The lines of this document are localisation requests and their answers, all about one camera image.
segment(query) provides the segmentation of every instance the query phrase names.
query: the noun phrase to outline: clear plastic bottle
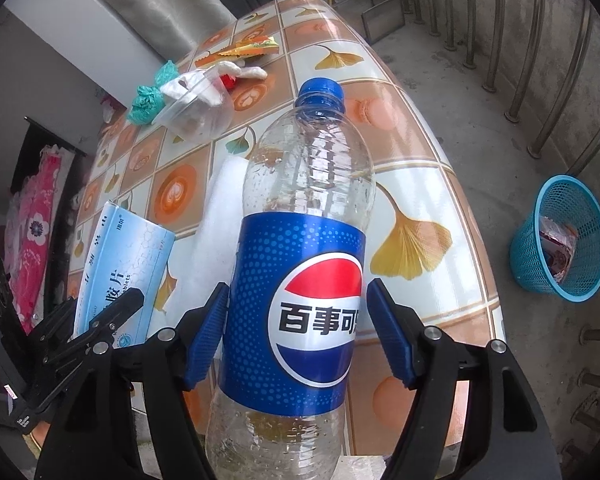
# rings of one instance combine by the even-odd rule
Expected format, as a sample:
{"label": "clear plastic bottle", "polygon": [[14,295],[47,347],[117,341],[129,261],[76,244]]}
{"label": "clear plastic bottle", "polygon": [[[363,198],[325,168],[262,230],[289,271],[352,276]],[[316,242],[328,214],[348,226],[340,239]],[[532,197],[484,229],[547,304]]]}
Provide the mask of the clear plastic bottle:
{"label": "clear plastic bottle", "polygon": [[314,78],[251,155],[206,434],[219,480],[329,480],[362,293],[373,163],[342,88]]}

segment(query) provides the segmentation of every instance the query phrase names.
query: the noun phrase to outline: pink cloth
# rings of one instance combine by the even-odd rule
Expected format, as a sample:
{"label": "pink cloth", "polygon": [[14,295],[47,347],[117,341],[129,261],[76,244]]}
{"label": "pink cloth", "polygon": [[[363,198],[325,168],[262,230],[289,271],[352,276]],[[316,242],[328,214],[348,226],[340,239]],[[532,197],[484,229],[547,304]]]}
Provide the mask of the pink cloth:
{"label": "pink cloth", "polygon": [[56,177],[62,158],[57,148],[44,148],[38,174],[30,177],[20,192],[17,218],[13,218],[11,243],[16,251],[10,261],[14,306],[22,327],[28,334],[33,328],[31,316],[45,275],[49,245],[51,210]]}

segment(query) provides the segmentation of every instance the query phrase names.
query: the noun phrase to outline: blue gripper pad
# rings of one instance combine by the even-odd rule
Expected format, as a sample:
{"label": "blue gripper pad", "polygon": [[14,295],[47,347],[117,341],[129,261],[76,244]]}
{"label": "blue gripper pad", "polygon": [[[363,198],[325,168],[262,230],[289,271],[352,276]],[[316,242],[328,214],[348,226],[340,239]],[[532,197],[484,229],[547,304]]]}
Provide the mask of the blue gripper pad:
{"label": "blue gripper pad", "polygon": [[395,303],[385,296],[383,289],[384,285],[378,278],[369,283],[366,288],[366,308],[378,332],[391,372],[409,388],[416,380],[416,373],[411,364],[411,345],[391,311],[391,306]]}
{"label": "blue gripper pad", "polygon": [[187,388],[193,389],[196,384],[206,377],[218,344],[222,339],[228,300],[229,287],[224,286],[209,309],[200,330],[198,330],[191,345],[189,345],[187,369],[184,373],[184,383]]}

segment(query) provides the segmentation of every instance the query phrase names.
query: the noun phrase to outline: pepsi logo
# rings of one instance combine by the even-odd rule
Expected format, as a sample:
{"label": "pepsi logo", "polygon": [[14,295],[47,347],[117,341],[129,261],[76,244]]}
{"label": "pepsi logo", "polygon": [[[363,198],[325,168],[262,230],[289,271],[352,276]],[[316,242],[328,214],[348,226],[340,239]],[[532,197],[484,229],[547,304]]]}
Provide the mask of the pepsi logo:
{"label": "pepsi logo", "polygon": [[267,318],[273,355],[295,380],[315,388],[349,371],[362,293],[362,267],[346,253],[314,256],[280,283]]}

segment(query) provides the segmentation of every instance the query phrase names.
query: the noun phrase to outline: blue plastic basket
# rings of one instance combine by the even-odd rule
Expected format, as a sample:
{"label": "blue plastic basket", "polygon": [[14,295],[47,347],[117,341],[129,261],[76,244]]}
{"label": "blue plastic basket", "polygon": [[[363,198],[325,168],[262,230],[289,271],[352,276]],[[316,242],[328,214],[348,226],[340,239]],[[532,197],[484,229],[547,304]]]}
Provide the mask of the blue plastic basket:
{"label": "blue plastic basket", "polygon": [[[560,284],[542,256],[540,216],[578,230],[571,267]],[[574,302],[596,293],[600,287],[600,206],[583,183],[567,175],[544,183],[533,212],[511,241],[509,265],[518,284],[531,292],[558,294]]]}

